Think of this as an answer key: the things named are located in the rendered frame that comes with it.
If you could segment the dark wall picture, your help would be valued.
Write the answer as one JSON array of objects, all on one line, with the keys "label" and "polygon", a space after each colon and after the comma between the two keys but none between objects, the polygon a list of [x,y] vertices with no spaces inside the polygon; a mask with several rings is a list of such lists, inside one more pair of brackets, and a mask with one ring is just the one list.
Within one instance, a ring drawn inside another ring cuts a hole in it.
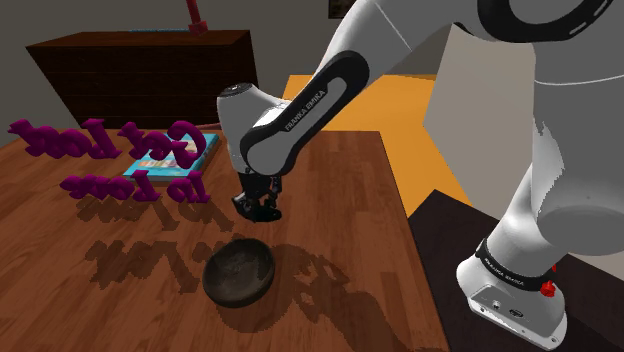
[{"label": "dark wall picture", "polygon": [[328,0],[328,18],[342,19],[356,0]]}]

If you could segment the dark round bowl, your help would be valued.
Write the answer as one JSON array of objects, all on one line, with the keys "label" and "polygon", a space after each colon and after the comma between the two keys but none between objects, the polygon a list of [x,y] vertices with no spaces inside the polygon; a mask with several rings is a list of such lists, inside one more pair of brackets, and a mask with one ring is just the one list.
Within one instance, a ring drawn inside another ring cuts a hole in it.
[{"label": "dark round bowl", "polygon": [[241,308],[265,295],[275,269],[275,259],[267,244],[255,238],[234,239],[206,261],[202,287],[215,304]]}]

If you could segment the purple lettering decoration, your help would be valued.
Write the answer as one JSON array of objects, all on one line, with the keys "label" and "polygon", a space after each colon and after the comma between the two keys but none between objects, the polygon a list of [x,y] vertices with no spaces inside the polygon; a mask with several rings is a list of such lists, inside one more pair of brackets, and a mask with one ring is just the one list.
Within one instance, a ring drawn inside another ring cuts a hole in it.
[{"label": "purple lettering decoration", "polygon": [[[64,156],[80,158],[87,155],[93,159],[115,159],[122,154],[106,129],[101,119],[90,118],[82,124],[89,134],[84,135],[76,129],[59,132],[49,126],[33,127],[26,119],[10,125],[8,132],[15,134],[27,143],[26,152],[32,156],[46,154],[60,159]],[[178,164],[188,169],[197,160],[206,141],[195,125],[187,121],[174,122],[167,132],[140,130],[135,123],[126,123],[118,135],[127,139],[132,149],[129,155],[135,160],[142,158],[148,150],[153,159],[162,160],[173,152]],[[88,174],[84,177],[70,175],[60,183],[60,187],[75,199],[86,195],[103,200],[112,197],[117,200],[129,198],[136,202],[154,202],[160,198],[147,177],[146,170],[137,170],[132,180],[122,176],[107,178]],[[167,195],[178,203],[205,203],[210,199],[202,181],[201,171],[191,171],[184,178],[177,178],[167,185]]]}]

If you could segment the dark wooden chest of drawers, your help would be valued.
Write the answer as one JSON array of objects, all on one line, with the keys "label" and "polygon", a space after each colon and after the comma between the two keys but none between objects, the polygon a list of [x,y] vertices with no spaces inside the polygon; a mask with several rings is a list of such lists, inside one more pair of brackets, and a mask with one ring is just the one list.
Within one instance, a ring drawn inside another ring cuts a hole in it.
[{"label": "dark wooden chest of drawers", "polygon": [[77,123],[112,129],[213,124],[226,87],[258,81],[248,30],[79,32],[27,51]]}]

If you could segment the brown wooden table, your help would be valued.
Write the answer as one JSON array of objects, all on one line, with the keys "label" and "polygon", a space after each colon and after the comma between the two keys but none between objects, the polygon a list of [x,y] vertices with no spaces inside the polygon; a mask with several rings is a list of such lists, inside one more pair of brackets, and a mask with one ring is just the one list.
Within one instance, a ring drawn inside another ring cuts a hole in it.
[{"label": "brown wooden table", "polygon": [[[0,352],[448,352],[381,137],[324,132],[283,180],[282,218],[253,223],[225,148],[205,204],[73,199],[70,175],[131,163],[0,148]],[[229,309],[204,293],[212,251],[258,238],[266,295]]]}]

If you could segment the dark robot stand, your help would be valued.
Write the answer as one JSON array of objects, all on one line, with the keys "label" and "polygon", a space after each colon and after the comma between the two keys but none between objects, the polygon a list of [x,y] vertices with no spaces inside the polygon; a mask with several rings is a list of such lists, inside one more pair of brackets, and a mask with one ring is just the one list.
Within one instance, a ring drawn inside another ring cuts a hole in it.
[{"label": "dark robot stand", "polygon": [[[451,352],[545,352],[474,314],[456,267],[497,220],[434,190],[408,219]],[[552,352],[624,352],[624,281],[567,255],[557,263],[568,329]]]}]

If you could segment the teal book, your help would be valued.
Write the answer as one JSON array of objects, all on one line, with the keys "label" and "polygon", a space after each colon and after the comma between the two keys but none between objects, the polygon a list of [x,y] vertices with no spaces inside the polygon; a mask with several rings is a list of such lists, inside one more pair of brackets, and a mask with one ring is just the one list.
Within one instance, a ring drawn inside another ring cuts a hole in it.
[{"label": "teal book", "polygon": [[212,151],[218,147],[219,136],[213,133],[204,133],[206,147],[201,156],[195,160],[188,169],[182,168],[175,159],[173,152],[170,152],[164,159],[157,160],[150,156],[151,150],[140,159],[137,159],[124,173],[123,177],[132,180],[132,174],[137,170],[146,170],[147,177],[154,182],[170,182],[177,178],[186,177],[191,171],[201,171],[210,158]]}]

